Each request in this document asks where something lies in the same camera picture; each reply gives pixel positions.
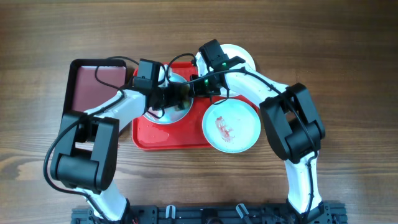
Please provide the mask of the light blue plate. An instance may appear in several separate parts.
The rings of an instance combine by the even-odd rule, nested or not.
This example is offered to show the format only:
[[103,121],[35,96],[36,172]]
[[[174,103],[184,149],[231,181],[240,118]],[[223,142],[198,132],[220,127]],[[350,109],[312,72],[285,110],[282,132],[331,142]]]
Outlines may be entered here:
[[[163,71],[160,73],[158,87],[167,87],[171,84],[185,83],[187,80],[181,75],[174,73],[172,70],[165,75]],[[176,106],[160,110],[152,110],[151,108],[144,114],[144,117],[155,124],[172,124],[184,118],[193,106],[193,97],[190,96],[190,107],[185,110],[179,110]]]
[[241,100],[230,99],[211,105],[205,111],[202,130],[208,143],[215,149],[235,154],[255,145],[261,133],[261,122],[252,106]]

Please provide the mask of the white plate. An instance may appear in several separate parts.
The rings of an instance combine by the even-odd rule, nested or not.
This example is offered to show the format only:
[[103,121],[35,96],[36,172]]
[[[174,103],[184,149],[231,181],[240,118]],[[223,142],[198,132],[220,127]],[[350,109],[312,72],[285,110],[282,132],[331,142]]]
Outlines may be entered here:
[[[248,65],[255,69],[255,63],[254,63],[254,59],[251,57],[251,55],[242,47],[238,46],[238,45],[233,45],[233,44],[220,44],[221,48],[223,50],[224,53],[226,53],[228,55],[229,58],[233,58],[235,56],[241,57],[243,58],[246,62],[248,63]],[[215,72],[213,71],[213,69],[211,68],[210,71],[208,71],[207,68],[205,68],[205,63],[204,60],[201,56],[201,54],[198,53],[195,56],[196,59],[196,66],[197,66],[197,70],[198,70],[198,74],[200,77],[202,77],[202,79],[204,78],[208,78],[212,75],[220,75],[221,81],[222,83],[222,87],[221,87],[221,97],[235,97],[238,96],[239,94],[236,93],[235,91],[231,90],[227,84],[226,84],[226,72],[227,70],[223,70],[223,71],[219,71],[219,72]]]

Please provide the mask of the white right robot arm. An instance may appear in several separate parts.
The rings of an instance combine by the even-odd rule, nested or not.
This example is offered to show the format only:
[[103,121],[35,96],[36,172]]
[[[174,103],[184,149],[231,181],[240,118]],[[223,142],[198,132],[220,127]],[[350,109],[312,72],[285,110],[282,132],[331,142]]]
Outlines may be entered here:
[[311,216],[322,202],[316,166],[325,128],[308,89],[277,83],[247,65],[190,77],[191,86],[209,87],[212,81],[259,108],[268,143],[285,163],[287,201],[302,218]]

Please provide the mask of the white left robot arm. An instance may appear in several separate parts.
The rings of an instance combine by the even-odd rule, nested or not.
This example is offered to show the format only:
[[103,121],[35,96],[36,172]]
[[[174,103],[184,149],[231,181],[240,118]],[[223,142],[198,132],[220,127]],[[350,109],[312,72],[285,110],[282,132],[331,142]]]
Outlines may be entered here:
[[149,108],[185,105],[189,91],[183,84],[122,87],[96,108],[65,113],[44,159],[45,180],[59,192],[84,197],[101,223],[134,223],[129,200],[113,180],[119,133]]

